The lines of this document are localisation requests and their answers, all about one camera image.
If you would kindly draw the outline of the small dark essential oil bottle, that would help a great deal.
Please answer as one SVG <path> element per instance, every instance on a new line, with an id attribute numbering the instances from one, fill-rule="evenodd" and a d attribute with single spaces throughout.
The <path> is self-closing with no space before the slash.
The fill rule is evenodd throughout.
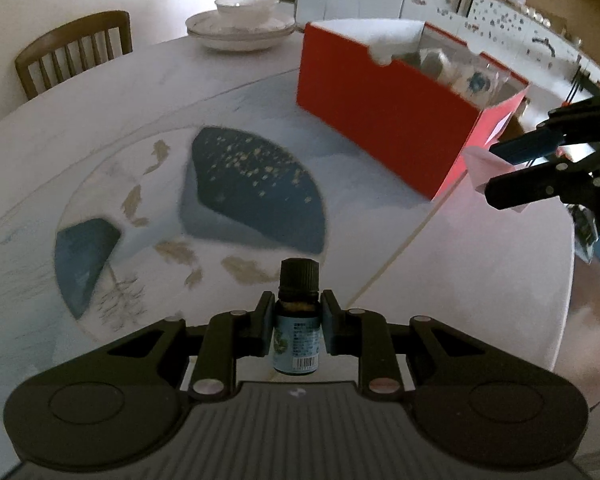
<path id="1" fill-rule="evenodd" d="M 288 258 L 280 264 L 278 295 L 273 310 L 273 367 L 289 376 L 318 369 L 322 314 L 320 265 L 308 258 Z"/>

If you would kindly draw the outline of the white blue plastic bag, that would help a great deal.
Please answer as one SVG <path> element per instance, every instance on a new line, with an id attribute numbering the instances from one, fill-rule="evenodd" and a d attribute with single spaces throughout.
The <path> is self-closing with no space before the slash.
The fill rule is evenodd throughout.
<path id="1" fill-rule="evenodd" d="M 451 90 L 478 108 L 486 108 L 500 90 L 503 76 L 490 66 L 462 64 L 458 66 Z"/>

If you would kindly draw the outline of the tissue paper pack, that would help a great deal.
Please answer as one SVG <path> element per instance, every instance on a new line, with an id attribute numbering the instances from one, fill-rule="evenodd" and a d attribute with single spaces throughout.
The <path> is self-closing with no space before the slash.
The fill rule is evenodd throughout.
<path id="1" fill-rule="evenodd" d="M 403 61 L 439 84 L 450 86 L 460 76 L 460 68 L 440 48 L 407 53 Z"/>

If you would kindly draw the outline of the red cardboard box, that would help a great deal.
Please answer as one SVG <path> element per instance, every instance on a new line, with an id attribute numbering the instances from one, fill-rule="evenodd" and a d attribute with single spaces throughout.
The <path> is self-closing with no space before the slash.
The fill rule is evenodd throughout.
<path id="1" fill-rule="evenodd" d="M 427 48 L 442 49 L 458 66 L 500 72 L 491 104 L 475 107 L 403 61 Z M 298 104 L 427 198 L 464 171 L 464 148 L 486 148 L 500 136 L 527 88 L 511 68 L 426 22 L 343 18 L 304 29 Z"/>

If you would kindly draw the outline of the stacked white plates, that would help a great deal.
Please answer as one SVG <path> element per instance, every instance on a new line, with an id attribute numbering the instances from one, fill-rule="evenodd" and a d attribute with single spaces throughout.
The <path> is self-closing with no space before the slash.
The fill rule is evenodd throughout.
<path id="1" fill-rule="evenodd" d="M 296 29 L 290 15 L 274 12 L 265 22 L 251 28 L 222 25 L 218 11 L 194 14 L 185 21 L 189 37 L 203 47 L 221 52 L 256 52 L 284 42 Z"/>

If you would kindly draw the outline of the white bowl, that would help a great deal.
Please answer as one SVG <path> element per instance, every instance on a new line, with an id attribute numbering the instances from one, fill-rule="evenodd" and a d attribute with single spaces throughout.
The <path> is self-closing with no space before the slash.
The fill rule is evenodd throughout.
<path id="1" fill-rule="evenodd" d="M 223 25 L 253 28 L 273 15 L 279 0 L 215 0 L 214 4 Z"/>

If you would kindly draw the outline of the brown wooden chair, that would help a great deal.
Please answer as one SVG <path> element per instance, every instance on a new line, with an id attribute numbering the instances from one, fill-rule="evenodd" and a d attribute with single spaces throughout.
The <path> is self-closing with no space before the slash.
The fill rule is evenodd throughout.
<path id="1" fill-rule="evenodd" d="M 15 58 L 15 70 L 31 101 L 67 79 L 133 51 L 130 14 L 97 12 L 46 32 Z"/>

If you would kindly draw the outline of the white wall cabinets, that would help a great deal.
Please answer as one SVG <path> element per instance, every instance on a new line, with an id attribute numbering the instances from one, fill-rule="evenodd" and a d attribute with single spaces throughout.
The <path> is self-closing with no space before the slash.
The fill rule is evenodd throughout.
<path id="1" fill-rule="evenodd" d="M 296 0 L 299 25 L 337 18 L 423 21 L 565 98 L 577 72 L 600 89 L 600 66 L 567 39 L 500 0 Z"/>

